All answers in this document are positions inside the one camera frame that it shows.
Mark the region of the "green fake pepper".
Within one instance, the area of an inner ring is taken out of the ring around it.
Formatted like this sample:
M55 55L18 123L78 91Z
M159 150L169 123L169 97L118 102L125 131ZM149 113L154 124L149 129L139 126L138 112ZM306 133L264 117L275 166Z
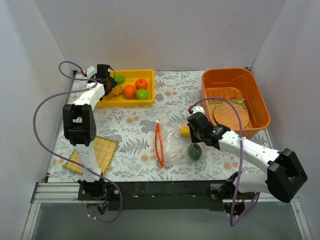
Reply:
M121 85L125 82L125 76L122 74L116 74L114 80L117 82L118 85Z

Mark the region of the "orange fake tangerine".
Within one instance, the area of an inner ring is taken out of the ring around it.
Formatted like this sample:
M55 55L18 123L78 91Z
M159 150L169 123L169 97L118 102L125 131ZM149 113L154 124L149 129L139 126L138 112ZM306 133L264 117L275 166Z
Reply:
M146 89L148 88L148 82L147 82L147 80L144 79L144 78L139 78L139 79L137 79L136 82L135 82L135 88L136 88L137 90L140 90L140 89L146 90Z
M123 95L126 99L134 99L136 93L136 87L133 85L127 85L123 88Z

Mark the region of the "clear zip top bag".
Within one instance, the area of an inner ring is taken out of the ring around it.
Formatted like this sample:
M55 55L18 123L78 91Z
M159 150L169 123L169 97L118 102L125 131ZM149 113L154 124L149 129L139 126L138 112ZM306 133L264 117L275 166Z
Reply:
M174 123L156 121L154 149L160 167L191 164L204 161L208 156L208 150L204 143L197 143L202 149L199 160L193 161L188 156L188 146L192 144L190 137L181 136L180 126Z

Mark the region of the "light green fake apple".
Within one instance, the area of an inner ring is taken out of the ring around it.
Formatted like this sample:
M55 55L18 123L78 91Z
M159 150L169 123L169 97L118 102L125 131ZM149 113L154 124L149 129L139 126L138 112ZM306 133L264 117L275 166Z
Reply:
M136 100L148 100L149 99L149 92L144 88L137 89L135 92L135 99Z

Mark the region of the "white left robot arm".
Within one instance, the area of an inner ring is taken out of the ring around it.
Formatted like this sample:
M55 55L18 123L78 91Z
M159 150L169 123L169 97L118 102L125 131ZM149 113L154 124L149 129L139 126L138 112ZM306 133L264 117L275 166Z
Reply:
M73 146L77 163L83 168L84 179L78 181L80 193L95 200L103 199L107 190L94 150L97 127L93 109L117 85L110 75L111 70L107 64L98 64L96 68L89 67L87 72L82 71L86 77L96 77L96 80L89 79L88 90L74 103L62 108L64 136Z

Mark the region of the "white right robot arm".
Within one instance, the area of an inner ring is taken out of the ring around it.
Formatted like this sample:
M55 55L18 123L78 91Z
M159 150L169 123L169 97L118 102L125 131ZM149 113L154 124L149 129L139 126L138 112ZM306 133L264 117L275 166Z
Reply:
M260 173L237 171L220 187L221 195L237 199L243 193L267 193L289 203L308 180L296 153L270 149L239 135L223 125L212 125L207 117L196 112L188 119L192 143L204 143L251 163Z

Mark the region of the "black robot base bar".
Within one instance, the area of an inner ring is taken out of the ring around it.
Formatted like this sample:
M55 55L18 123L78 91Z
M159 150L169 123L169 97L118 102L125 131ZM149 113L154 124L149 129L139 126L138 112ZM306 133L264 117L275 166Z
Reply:
M233 198L229 180L123 181L78 180L79 201L101 202L102 209L222 211L223 200Z

